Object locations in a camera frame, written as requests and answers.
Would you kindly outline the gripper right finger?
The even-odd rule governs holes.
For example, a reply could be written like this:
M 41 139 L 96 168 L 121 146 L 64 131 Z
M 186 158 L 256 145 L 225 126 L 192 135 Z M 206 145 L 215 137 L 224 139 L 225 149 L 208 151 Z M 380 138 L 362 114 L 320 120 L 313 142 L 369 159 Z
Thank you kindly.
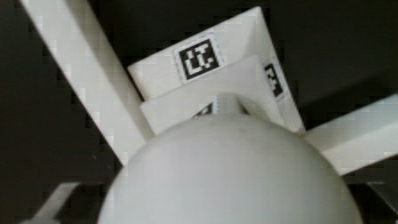
M 380 196 L 382 200 L 387 204 L 398 203 L 398 195 L 391 190 L 389 185 L 384 182 L 368 182 L 368 186 L 373 189 L 376 195 Z

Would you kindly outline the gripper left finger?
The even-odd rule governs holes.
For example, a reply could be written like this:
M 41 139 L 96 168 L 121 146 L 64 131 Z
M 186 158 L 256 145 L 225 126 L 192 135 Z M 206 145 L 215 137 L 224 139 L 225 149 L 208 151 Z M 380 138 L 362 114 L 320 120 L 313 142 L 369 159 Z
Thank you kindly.
M 78 185 L 78 182 L 66 182 L 58 184 L 34 217 L 23 220 L 19 224 L 60 224 L 57 214 Z

